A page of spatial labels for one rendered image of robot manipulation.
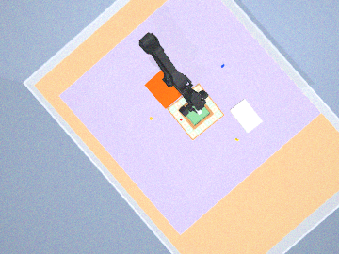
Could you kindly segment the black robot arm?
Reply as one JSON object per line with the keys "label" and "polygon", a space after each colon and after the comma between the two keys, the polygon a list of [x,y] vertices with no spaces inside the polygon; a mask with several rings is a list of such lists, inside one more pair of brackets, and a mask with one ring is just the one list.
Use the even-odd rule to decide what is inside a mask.
{"label": "black robot arm", "polygon": [[[152,55],[153,59],[164,73],[162,79],[168,87],[174,86],[185,99],[190,100],[192,106],[200,111],[206,105],[206,100],[201,94],[192,89],[193,84],[189,78],[178,72],[165,54],[163,47],[160,45],[158,37],[154,33],[148,32],[139,40],[139,46],[148,55]],[[187,85],[187,82],[189,83]],[[180,90],[179,90],[179,89]]]}

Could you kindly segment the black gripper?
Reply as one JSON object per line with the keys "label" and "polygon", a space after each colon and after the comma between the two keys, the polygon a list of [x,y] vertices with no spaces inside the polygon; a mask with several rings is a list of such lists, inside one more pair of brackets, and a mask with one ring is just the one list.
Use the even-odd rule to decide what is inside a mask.
{"label": "black gripper", "polygon": [[[202,96],[202,98],[206,99],[207,97],[209,97],[208,93],[205,92],[204,90],[201,90],[199,92]],[[190,100],[186,99],[186,102],[188,103],[188,105],[186,107],[182,106],[179,111],[180,113],[185,117],[187,114],[189,114],[189,111],[192,112],[196,112],[198,114],[198,112],[192,107],[192,104],[190,103]]]}

